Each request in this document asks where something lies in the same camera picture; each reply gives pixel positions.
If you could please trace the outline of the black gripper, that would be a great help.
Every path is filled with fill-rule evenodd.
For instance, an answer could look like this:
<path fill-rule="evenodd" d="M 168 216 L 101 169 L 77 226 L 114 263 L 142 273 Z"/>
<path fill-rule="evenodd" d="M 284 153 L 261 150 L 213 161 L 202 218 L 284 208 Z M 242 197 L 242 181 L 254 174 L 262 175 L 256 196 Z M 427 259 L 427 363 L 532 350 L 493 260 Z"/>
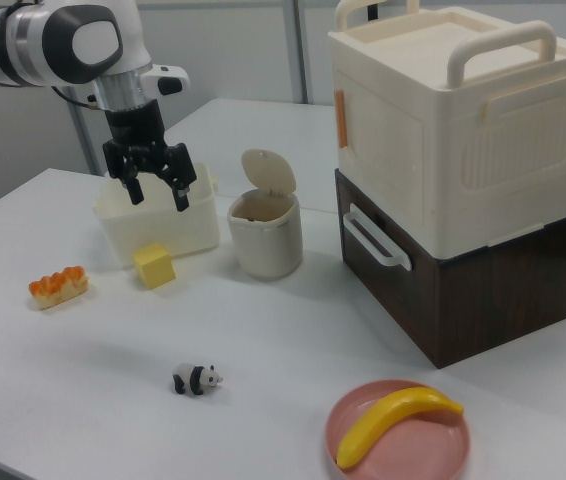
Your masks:
<path fill-rule="evenodd" d="M 184 143 L 168 146 L 157 100 L 128 110 L 106 111 L 112 138 L 103 144 L 107 171 L 127 190 L 130 201 L 144 200 L 138 169 L 158 169 L 157 176 L 171 189 L 178 212 L 189 208 L 190 185 L 197 174 Z"/>

